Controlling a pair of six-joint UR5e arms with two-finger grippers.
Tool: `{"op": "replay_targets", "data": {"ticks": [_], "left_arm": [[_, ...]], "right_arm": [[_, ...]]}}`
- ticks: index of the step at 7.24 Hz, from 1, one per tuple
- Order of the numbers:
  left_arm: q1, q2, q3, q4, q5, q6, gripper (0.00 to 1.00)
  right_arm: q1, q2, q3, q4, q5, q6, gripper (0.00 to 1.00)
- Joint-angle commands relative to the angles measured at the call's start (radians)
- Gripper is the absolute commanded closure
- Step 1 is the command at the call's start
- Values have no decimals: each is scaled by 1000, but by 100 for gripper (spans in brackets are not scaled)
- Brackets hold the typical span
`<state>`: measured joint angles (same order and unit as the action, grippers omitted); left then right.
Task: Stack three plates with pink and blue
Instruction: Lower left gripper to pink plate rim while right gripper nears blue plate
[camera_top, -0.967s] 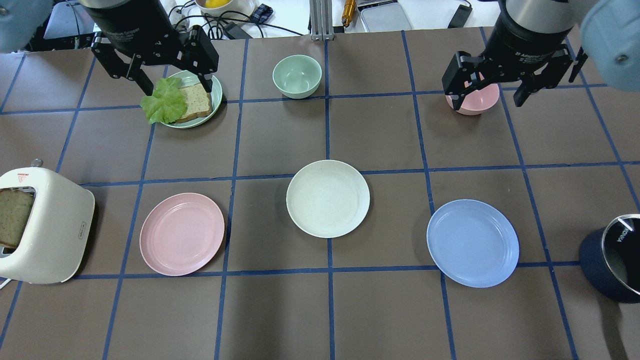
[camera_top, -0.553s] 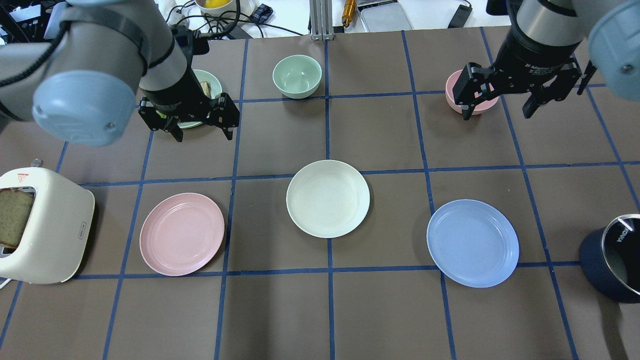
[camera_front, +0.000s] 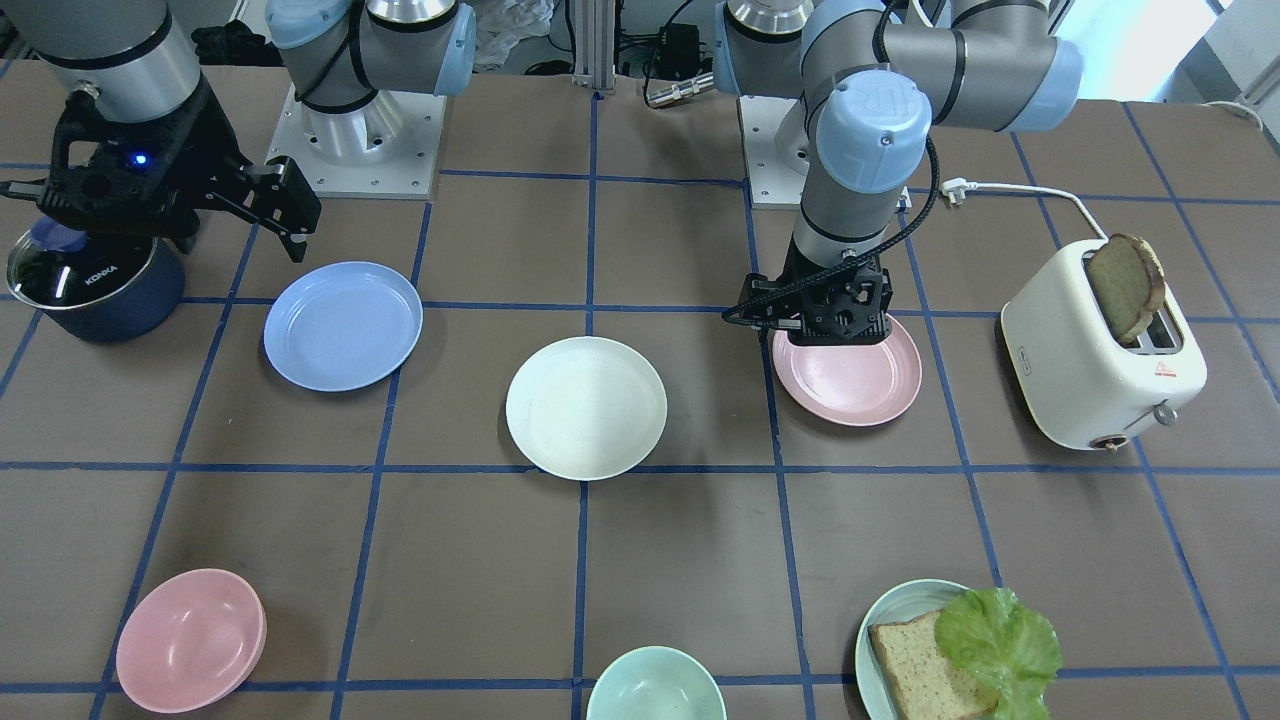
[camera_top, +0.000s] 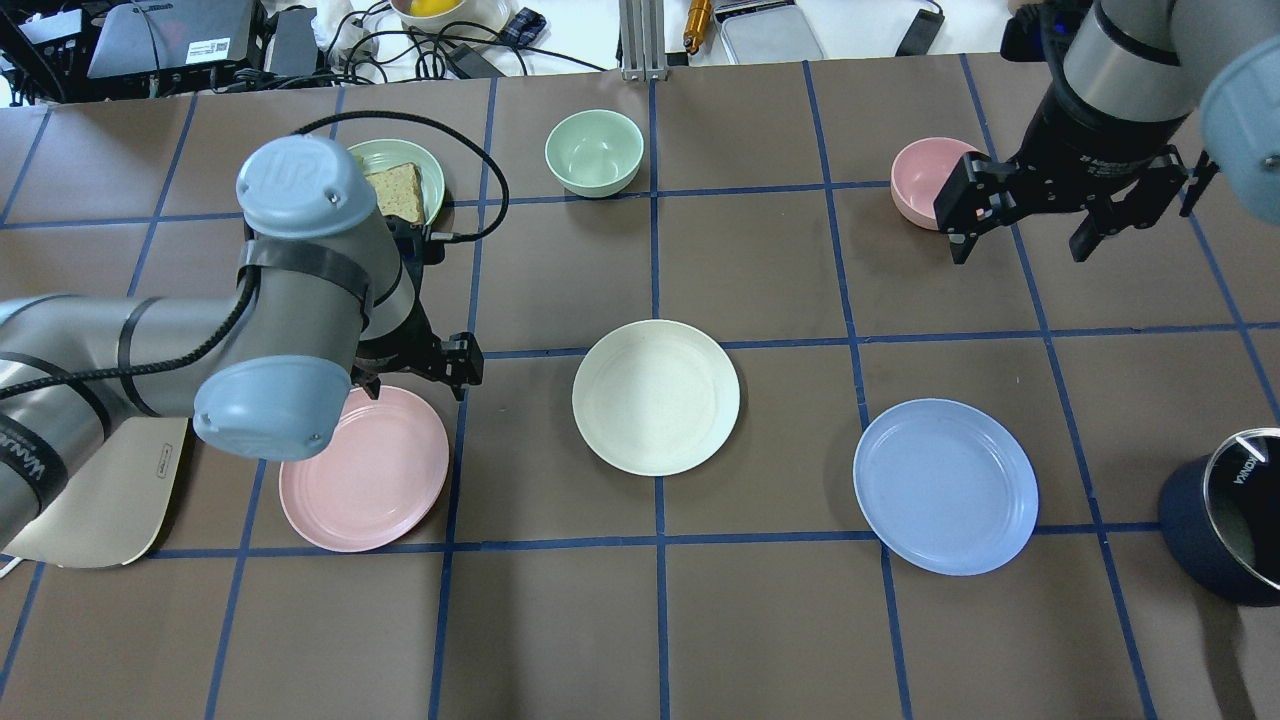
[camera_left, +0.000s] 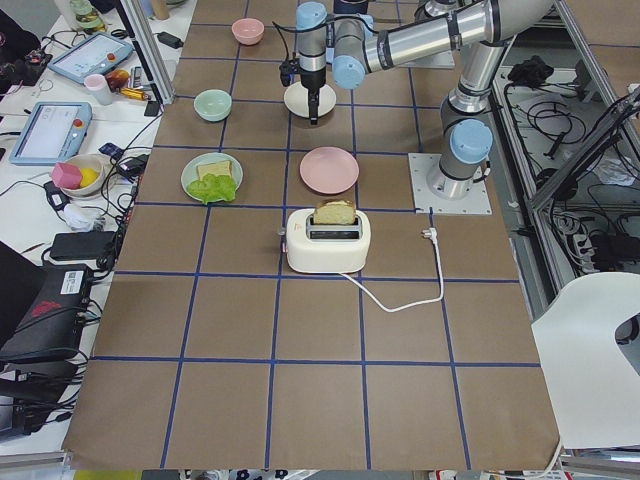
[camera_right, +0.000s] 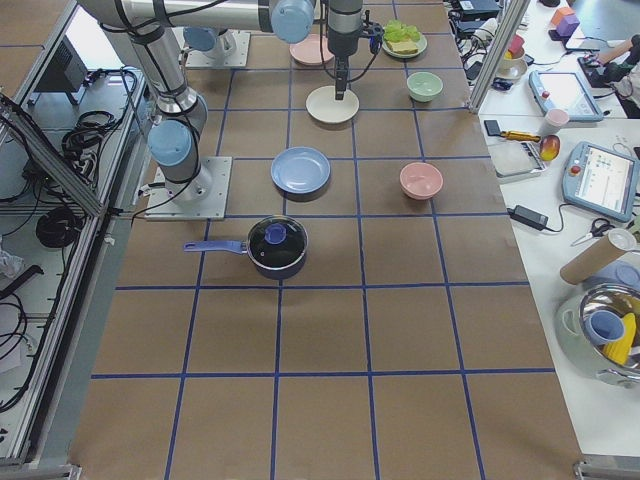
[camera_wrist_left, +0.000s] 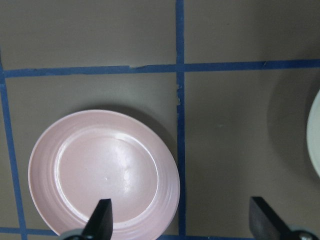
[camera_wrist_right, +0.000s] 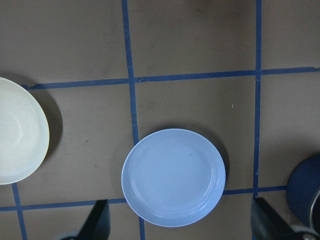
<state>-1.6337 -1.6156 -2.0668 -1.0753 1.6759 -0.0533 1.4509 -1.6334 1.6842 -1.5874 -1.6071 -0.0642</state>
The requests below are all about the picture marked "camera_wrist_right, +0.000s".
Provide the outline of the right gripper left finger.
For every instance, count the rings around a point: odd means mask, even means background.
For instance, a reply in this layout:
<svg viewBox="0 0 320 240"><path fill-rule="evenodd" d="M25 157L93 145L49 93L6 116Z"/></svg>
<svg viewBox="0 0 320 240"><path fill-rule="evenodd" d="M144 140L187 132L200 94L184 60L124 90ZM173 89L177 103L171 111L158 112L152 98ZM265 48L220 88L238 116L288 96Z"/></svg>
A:
<svg viewBox="0 0 320 240"><path fill-rule="evenodd" d="M57 240L108 240L111 231L108 200L97 200L78 233L68 233Z"/></svg>

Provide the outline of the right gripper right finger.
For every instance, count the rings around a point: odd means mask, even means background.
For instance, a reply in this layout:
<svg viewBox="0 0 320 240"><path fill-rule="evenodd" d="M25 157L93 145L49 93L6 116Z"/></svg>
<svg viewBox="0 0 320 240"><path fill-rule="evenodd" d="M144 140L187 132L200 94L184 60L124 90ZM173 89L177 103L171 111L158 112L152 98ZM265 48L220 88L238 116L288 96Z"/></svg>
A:
<svg viewBox="0 0 320 240"><path fill-rule="evenodd" d="M318 240L315 230L289 225L262 197L251 201L250 227L256 240Z"/></svg>

